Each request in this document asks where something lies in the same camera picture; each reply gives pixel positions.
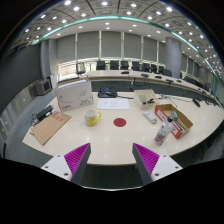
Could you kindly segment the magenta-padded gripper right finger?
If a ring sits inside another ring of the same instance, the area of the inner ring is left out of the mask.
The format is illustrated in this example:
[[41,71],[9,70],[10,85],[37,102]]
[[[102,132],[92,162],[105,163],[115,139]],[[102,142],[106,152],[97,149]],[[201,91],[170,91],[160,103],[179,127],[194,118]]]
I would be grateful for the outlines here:
[[158,155],[137,143],[133,144],[132,153],[143,182],[147,185],[182,169],[168,155]]

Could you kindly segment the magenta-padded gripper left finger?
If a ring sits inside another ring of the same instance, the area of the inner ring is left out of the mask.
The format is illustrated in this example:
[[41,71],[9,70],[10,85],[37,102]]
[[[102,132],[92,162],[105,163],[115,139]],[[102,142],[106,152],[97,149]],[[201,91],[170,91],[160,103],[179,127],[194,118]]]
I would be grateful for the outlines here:
[[52,157],[42,166],[42,169],[79,185],[90,154],[91,144],[87,143],[65,155]]

